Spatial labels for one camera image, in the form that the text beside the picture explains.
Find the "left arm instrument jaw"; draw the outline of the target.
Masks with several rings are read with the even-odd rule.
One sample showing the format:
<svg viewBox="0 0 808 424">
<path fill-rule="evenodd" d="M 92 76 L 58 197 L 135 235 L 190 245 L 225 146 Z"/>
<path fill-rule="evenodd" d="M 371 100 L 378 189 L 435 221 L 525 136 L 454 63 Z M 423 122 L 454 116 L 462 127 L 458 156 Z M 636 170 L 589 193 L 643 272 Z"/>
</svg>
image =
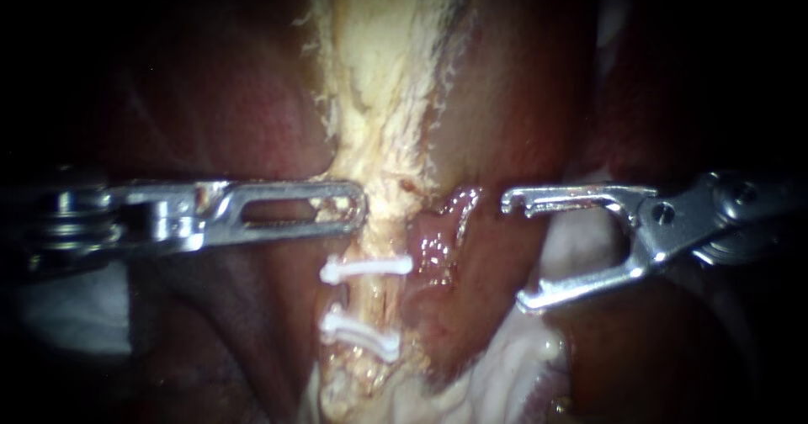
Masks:
<svg viewBox="0 0 808 424">
<path fill-rule="evenodd" d="M 321 202 L 336 199 L 347 207 L 335 220 L 245 220 L 243 217 L 244 209 L 250 204 L 310 199 Z M 228 183 L 210 201 L 210 212 L 200 222 L 200 247 L 348 235 L 364 225 L 367 213 L 364 190 L 349 181 Z"/>
</svg>

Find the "right arm instrument jaw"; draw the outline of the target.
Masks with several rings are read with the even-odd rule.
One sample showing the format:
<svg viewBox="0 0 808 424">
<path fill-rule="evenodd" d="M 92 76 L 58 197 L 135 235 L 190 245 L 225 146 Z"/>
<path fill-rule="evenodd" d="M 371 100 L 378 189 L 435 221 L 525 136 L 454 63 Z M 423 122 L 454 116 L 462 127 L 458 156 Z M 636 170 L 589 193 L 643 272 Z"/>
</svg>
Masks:
<svg viewBox="0 0 808 424">
<path fill-rule="evenodd" d="M 641 211 L 658 202 L 658 190 L 627 184 L 558 184 L 507 189 L 500 212 L 525 218 L 588 209 L 603 209 L 626 227 L 639 224 Z"/>
<path fill-rule="evenodd" d="M 670 256 L 668 236 L 639 229 L 633 235 L 630 255 L 621 264 L 567 278 L 541 278 L 533 289 L 517 292 L 516 306 L 524 314 L 541 314 L 589 295 L 634 284 L 651 275 Z"/>
</svg>

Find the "right arm instrument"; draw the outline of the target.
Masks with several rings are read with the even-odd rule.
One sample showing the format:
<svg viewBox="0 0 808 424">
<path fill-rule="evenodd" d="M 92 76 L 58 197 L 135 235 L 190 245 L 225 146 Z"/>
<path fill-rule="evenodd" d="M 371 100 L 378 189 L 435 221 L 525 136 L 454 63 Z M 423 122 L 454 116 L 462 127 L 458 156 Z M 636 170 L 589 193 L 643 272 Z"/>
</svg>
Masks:
<svg viewBox="0 0 808 424">
<path fill-rule="evenodd" d="M 653 266 L 686 255 L 737 266 L 799 245 L 806 216 L 805 178 L 709 172 L 684 190 L 643 201 L 635 240 Z"/>
</svg>

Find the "left arm instrument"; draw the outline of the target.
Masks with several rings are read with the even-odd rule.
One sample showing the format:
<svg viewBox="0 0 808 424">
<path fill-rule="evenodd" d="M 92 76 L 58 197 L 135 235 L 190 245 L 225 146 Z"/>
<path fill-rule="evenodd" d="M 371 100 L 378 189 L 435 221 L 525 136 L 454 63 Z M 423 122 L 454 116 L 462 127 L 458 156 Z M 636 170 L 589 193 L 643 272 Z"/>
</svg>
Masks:
<svg viewBox="0 0 808 424">
<path fill-rule="evenodd" d="M 37 188 L 26 227 L 30 272 L 84 272 L 200 248 L 227 181 L 71 183 Z"/>
</svg>

